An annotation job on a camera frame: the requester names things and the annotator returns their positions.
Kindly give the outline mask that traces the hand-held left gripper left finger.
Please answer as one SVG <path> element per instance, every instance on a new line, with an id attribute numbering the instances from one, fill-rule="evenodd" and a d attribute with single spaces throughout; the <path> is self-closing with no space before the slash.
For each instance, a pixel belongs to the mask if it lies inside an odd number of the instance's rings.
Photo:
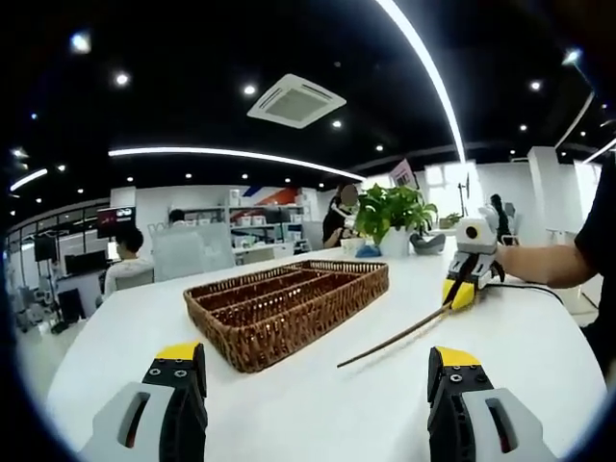
<path id="1" fill-rule="evenodd" d="M 204 346 L 167 346 L 140 382 L 130 382 L 95 414 L 82 461 L 204 459 L 208 414 Z"/>

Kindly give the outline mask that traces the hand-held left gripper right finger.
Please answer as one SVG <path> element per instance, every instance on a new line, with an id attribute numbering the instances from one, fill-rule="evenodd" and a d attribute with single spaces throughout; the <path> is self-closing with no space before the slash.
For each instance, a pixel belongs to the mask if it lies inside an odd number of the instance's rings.
<path id="1" fill-rule="evenodd" d="M 472 354 L 435 346 L 427 374 L 432 461 L 555 461 L 539 419 Z"/>

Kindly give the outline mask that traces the person's right hand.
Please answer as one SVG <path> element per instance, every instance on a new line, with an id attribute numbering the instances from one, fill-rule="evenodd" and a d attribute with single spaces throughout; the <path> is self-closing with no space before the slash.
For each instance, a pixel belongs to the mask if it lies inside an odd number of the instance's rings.
<path id="1" fill-rule="evenodd" d="M 521 250 L 519 246 L 497 244 L 495 261 L 502 266 L 506 274 L 517 278 L 523 277 L 520 265 Z"/>

